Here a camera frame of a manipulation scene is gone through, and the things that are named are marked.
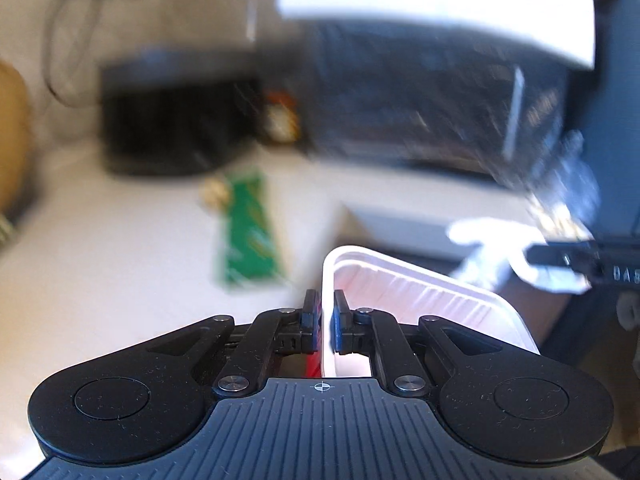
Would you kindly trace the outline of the glass sauce jar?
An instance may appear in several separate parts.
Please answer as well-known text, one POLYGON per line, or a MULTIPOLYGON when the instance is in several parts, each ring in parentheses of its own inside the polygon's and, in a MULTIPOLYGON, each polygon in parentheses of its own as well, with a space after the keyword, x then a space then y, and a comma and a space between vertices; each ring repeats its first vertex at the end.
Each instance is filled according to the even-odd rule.
POLYGON ((300 138, 300 119, 297 101, 285 91, 265 94, 264 130, 274 144, 294 144, 300 138))

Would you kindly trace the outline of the green snack wrapper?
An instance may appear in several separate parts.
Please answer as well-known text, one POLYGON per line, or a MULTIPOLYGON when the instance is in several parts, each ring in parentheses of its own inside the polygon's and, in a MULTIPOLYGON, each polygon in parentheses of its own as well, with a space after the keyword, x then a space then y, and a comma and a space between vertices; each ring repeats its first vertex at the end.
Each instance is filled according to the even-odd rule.
POLYGON ((222 279, 230 288, 280 278, 280 255, 266 204, 266 180, 260 172, 225 174, 226 246, 222 279))

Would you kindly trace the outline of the small garlic piece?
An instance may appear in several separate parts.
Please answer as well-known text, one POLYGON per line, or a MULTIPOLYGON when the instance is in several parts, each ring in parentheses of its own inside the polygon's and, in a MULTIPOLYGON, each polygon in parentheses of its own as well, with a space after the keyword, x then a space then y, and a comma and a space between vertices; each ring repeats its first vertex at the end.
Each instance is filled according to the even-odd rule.
POLYGON ((213 210, 226 209, 231 202, 231 188, 224 179, 208 178, 201 185, 201 201, 213 210))

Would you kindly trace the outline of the black rice cooker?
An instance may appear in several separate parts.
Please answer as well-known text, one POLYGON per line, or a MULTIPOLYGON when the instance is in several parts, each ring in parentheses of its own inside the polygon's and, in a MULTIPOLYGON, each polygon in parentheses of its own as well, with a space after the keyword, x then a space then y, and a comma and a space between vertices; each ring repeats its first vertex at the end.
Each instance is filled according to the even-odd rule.
POLYGON ((183 177, 238 157, 258 133, 262 78, 252 50, 151 50, 102 66, 105 167, 183 177))

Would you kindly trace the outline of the plastic covered oven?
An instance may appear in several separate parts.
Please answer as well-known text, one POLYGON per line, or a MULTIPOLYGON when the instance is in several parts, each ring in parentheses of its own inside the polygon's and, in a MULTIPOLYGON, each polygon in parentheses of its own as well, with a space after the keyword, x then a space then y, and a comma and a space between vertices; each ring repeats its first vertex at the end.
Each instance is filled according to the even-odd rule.
POLYGON ((564 126, 570 71, 479 32, 323 21, 305 32, 299 109, 319 155, 486 174, 515 191, 579 167, 564 126))

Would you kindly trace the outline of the red white food tray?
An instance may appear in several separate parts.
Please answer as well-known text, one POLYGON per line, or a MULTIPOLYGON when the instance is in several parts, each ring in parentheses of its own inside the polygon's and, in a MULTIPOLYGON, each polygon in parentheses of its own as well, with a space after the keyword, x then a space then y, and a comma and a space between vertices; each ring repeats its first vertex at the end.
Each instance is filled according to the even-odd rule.
POLYGON ((420 268, 382 252, 341 246, 329 252, 322 266, 322 377, 369 377, 363 356, 341 356, 332 333, 334 292, 344 292, 349 307, 373 308, 392 314, 398 322, 416 325, 423 315, 437 315, 477 332, 538 351, 521 315, 494 292, 447 275, 420 268))

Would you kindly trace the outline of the round wooden cutting board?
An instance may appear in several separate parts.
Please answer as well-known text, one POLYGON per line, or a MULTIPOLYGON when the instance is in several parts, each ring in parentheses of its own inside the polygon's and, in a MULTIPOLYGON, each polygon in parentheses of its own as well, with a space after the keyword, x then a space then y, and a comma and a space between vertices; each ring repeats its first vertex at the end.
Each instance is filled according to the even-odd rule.
POLYGON ((32 106, 21 74, 1 62, 0 157, 1 212, 5 214, 21 196, 32 169, 32 106))

